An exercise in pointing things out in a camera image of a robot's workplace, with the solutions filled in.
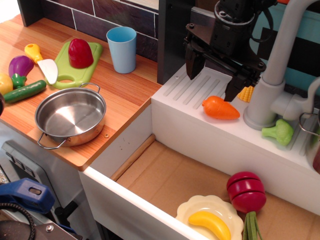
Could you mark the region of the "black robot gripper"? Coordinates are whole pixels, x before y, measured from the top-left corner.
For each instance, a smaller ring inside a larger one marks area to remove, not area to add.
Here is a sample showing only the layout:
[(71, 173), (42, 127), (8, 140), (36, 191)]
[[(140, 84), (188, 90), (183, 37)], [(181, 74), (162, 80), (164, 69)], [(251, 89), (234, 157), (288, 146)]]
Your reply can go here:
[(232, 102), (244, 87), (256, 85), (266, 66), (251, 49), (250, 40), (258, 17), (266, 12), (254, 9), (236, 16), (233, 10), (217, 6), (213, 27), (187, 24), (185, 64), (190, 80), (209, 60), (232, 74), (225, 89), (225, 102)]

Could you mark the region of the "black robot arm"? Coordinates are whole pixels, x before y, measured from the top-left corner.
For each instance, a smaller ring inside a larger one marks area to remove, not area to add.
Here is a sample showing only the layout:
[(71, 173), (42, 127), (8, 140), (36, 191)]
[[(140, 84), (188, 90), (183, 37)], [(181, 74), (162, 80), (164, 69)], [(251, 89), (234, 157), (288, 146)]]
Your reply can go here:
[(184, 39), (186, 72), (193, 80), (211, 61), (231, 74), (224, 100), (231, 102), (245, 87), (255, 86), (266, 65), (252, 50), (250, 41), (263, 43), (269, 39), (253, 37), (260, 14), (274, 27), (269, 8), (275, 0), (220, 0), (214, 6), (212, 28), (189, 23)]

